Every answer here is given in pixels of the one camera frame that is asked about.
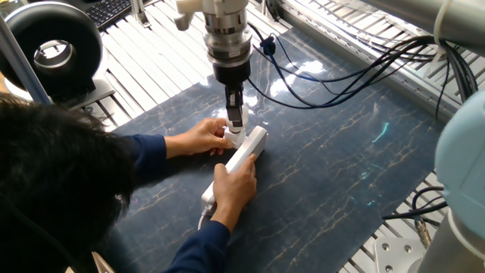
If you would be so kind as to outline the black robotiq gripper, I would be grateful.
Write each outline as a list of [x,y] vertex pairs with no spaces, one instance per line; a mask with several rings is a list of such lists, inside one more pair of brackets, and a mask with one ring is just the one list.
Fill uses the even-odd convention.
[[213,64],[215,79],[225,86],[228,120],[234,127],[243,126],[243,85],[251,74],[250,61],[235,67]]

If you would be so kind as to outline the person's left hand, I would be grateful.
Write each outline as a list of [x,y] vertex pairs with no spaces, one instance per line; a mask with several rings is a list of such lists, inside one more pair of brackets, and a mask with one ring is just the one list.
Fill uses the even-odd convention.
[[185,133],[167,136],[167,158],[203,152],[221,155],[225,149],[233,147],[233,143],[224,138],[225,126],[224,118],[206,118]]

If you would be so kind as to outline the person's right hand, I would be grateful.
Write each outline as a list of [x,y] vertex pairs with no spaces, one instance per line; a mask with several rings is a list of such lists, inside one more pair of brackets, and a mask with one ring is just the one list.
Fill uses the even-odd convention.
[[215,165],[213,191],[217,208],[211,220],[221,223],[229,232],[233,232],[242,210],[257,193],[255,160],[256,156],[251,154],[232,174],[225,165]]

